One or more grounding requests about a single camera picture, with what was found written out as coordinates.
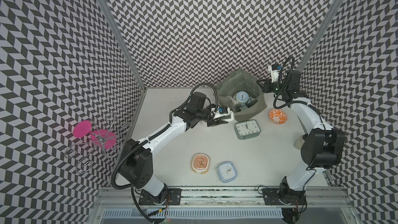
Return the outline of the white digital clock tall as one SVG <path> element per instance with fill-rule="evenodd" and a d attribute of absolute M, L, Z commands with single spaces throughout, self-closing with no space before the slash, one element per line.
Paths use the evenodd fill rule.
<path fill-rule="evenodd" d="M 206 119 L 204 121 L 201 121 L 201 125 L 204 126 L 204 127 L 208 127 L 207 126 L 207 121 L 212 120 L 212 119 L 213 119 L 212 115 L 210 114 L 210 117 L 208 119 Z M 224 116 L 224 117 L 218 118 L 218 119 L 226 119 L 226 120 L 230 120 L 230 122 L 232 122 L 234 120 L 234 112 L 230 108 L 228 108 L 227 115 Z"/>

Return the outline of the blue twin-bell alarm clock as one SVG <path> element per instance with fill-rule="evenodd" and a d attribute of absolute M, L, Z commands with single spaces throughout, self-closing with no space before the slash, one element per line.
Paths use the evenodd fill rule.
<path fill-rule="evenodd" d="M 233 98 L 235 99 L 235 105 L 237 107 L 248 106 L 252 97 L 246 91 L 239 91 L 234 94 Z"/>

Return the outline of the green rectangular analog clock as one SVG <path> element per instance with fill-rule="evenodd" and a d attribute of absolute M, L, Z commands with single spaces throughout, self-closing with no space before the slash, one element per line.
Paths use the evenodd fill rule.
<path fill-rule="evenodd" d="M 247 120 L 234 125 L 234 131 L 239 140 L 248 140 L 260 135 L 261 129 L 257 121 Z"/>

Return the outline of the orange oval cartoon clock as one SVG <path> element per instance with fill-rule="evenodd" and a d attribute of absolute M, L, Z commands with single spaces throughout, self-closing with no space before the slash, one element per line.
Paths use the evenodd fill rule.
<path fill-rule="evenodd" d="M 209 170 L 210 159 L 208 155 L 197 153 L 191 162 L 191 170 L 197 174 L 205 174 Z"/>

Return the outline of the blue square analog clock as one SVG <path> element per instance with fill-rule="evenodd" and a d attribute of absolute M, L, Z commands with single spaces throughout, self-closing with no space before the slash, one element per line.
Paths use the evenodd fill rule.
<path fill-rule="evenodd" d="M 229 183 L 237 178 L 237 170 L 230 161 L 224 162 L 217 167 L 220 180 L 223 183 Z"/>

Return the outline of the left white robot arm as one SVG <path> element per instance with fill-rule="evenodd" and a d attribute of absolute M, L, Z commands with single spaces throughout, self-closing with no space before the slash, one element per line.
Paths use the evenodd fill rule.
<path fill-rule="evenodd" d="M 153 159 L 167 144 L 203 121 L 208 127 L 234 120 L 233 111 L 217 102 L 204 106 L 207 96 L 193 92 L 182 106 L 170 112 L 169 122 L 138 141 L 130 139 L 122 149 L 119 163 L 111 175 L 111 186 L 122 190 L 143 189 L 153 197 L 163 199 L 167 185 L 153 175 Z"/>

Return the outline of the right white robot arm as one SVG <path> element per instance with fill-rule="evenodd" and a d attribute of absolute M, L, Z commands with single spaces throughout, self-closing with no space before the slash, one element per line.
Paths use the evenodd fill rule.
<path fill-rule="evenodd" d="M 291 108 L 297 115 L 304 131 L 301 162 L 284 177 L 278 191 L 281 200 L 300 197 L 314 177 L 340 163 L 347 140 L 342 130 L 332 127 L 322 118 L 307 94 L 300 90 L 301 74 L 297 70 L 270 69 L 271 78 L 258 80 L 264 93 L 275 93 L 273 108 Z"/>

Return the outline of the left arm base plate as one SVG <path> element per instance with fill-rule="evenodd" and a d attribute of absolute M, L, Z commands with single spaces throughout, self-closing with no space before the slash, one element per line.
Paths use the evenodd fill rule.
<path fill-rule="evenodd" d="M 153 196 L 149 192 L 142 190 L 139 198 L 139 205 L 180 205 L 181 188 L 165 187 L 158 196 Z"/>

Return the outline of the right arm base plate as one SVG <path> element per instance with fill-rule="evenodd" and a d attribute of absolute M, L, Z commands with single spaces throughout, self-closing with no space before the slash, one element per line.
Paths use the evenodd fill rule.
<path fill-rule="evenodd" d="M 299 206 L 307 203 L 305 191 L 262 188 L 261 194 L 265 205 Z"/>

